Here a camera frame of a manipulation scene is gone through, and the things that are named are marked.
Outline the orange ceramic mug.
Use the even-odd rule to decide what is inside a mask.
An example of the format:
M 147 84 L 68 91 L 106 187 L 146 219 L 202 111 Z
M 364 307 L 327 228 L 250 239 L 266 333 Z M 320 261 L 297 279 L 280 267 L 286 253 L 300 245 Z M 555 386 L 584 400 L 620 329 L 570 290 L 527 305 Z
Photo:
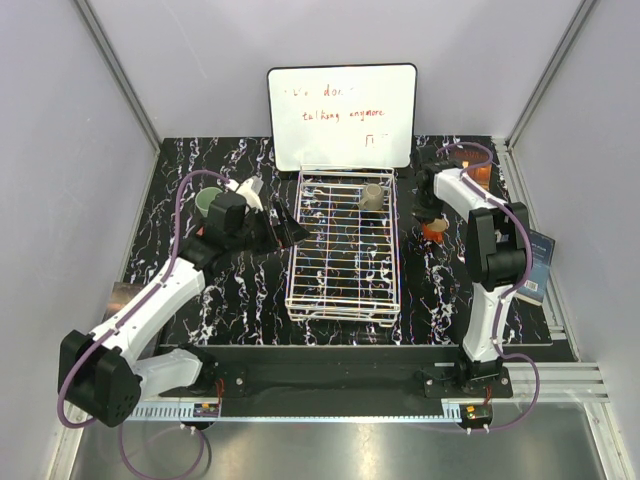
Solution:
M 432 222 L 423 222 L 421 224 L 422 236 L 425 241 L 442 244 L 444 242 L 444 233 L 449 227 L 449 223 L 444 218 L 436 218 Z

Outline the beige ceramic mug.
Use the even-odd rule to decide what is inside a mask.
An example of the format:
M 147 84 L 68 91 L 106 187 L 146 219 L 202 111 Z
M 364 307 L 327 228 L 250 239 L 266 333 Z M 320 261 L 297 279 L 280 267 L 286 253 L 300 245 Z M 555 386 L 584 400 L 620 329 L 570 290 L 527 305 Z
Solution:
M 387 189 L 377 183 L 368 183 L 363 186 L 358 201 L 361 211 L 379 212 L 384 209 Z

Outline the white wire dish rack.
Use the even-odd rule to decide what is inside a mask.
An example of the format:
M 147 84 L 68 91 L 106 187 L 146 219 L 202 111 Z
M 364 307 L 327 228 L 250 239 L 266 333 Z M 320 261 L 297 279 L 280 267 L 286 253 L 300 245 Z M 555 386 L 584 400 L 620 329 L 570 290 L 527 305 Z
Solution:
M 384 209 L 358 208 L 368 183 L 387 189 Z M 391 327 L 401 313 L 395 173 L 391 169 L 303 170 L 295 219 L 309 237 L 290 255 L 289 317 Z

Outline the green plastic cup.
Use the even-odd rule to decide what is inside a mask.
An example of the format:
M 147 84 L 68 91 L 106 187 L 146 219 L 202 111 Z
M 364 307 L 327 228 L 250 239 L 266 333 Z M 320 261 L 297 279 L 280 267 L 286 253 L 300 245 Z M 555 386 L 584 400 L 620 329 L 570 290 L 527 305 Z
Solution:
M 195 207 L 203 218 L 208 216 L 209 206 L 222 193 L 217 187 L 206 187 L 200 190 L 195 196 Z

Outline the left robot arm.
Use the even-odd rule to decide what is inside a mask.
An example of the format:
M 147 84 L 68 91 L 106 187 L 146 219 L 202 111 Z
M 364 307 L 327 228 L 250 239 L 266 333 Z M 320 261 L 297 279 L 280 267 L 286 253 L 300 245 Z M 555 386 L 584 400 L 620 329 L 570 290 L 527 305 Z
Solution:
M 309 235 L 281 201 L 268 211 L 259 199 L 233 192 L 218 195 L 177 253 L 122 310 L 88 334 L 73 330 L 64 337 L 58 403 L 71 403 L 91 419 L 116 427 L 149 397 L 177 388 L 196 396 L 213 392 L 213 355 L 184 344 L 143 358 L 144 348 L 179 309 L 204 291 L 218 263 L 244 252 L 258 256 L 289 249 Z

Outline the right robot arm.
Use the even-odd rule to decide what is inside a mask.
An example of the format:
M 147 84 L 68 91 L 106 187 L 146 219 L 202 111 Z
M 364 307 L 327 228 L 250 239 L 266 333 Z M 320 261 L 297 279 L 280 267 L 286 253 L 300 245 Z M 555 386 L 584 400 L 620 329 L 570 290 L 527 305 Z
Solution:
M 412 214 L 425 232 L 444 222 L 445 206 L 467 223 L 464 261 L 473 296 L 452 383 L 463 395 L 476 396 L 502 376 L 507 314 L 532 268 L 529 210 L 490 194 L 463 169 L 447 164 L 422 168 L 416 184 Z

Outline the orange cover book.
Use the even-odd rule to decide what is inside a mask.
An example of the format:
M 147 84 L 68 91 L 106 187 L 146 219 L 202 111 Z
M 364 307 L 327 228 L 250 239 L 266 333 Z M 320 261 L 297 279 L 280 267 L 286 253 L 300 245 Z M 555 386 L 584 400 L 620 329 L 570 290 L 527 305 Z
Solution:
M 448 156 L 461 168 L 474 166 L 468 175 L 484 190 L 490 190 L 493 163 L 487 164 L 487 152 L 475 146 L 456 146 L 449 150 Z

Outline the black marble mat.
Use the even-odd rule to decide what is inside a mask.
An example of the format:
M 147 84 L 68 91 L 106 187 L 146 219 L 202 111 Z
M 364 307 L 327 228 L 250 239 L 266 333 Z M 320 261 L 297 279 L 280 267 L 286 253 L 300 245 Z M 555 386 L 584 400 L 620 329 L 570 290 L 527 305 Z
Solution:
M 264 180 L 265 198 L 293 203 L 297 177 L 278 173 L 268 137 L 180 137 L 163 141 L 124 278 L 144 283 L 166 262 L 174 223 L 193 225 L 198 188 L 217 174 Z M 466 223 L 454 211 L 442 244 L 425 241 L 411 215 L 415 181 L 397 177 L 401 313 L 389 328 L 359 322 L 294 322 L 285 306 L 288 256 L 236 257 L 166 325 L 161 343 L 177 345 L 447 345 L 467 328 L 472 285 L 464 253 Z

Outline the white whiteboard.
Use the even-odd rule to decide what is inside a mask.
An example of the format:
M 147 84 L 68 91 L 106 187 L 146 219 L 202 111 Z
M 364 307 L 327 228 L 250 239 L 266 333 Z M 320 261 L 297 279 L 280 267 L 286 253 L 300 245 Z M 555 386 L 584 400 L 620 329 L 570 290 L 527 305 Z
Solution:
M 276 167 L 284 172 L 407 167 L 417 76 L 412 63 L 271 69 L 267 86 Z

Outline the blue cover book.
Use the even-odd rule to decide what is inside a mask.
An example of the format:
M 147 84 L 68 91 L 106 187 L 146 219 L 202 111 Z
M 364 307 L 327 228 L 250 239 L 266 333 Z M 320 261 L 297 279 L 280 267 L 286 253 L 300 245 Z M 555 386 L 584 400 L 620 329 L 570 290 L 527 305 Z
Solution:
M 529 233 L 533 262 L 530 275 L 515 296 L 532 305 L 541 306 L 547 292 L 550 278 L 555 240 L 535 230 Z

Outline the tale of two cities book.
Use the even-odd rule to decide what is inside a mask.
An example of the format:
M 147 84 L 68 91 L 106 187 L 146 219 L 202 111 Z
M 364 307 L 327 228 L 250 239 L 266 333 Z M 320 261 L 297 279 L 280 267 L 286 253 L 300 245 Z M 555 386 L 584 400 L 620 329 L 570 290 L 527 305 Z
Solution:
M 140 283 L 116 282 L 113 285 L 106 312 L 109 314 L 119 312 L 144 288 L 145 285 Z

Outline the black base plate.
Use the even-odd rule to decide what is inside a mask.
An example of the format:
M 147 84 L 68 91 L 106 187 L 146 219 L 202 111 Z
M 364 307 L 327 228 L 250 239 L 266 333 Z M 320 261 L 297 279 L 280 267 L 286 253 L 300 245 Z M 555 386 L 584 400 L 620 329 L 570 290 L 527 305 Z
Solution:
M 457 379 L 457 347 L 207 346 L 223 379 L 224 418 L 400 419 L 443 413 L 444 399 L 513 396 L 507 371 L 487 386 Z

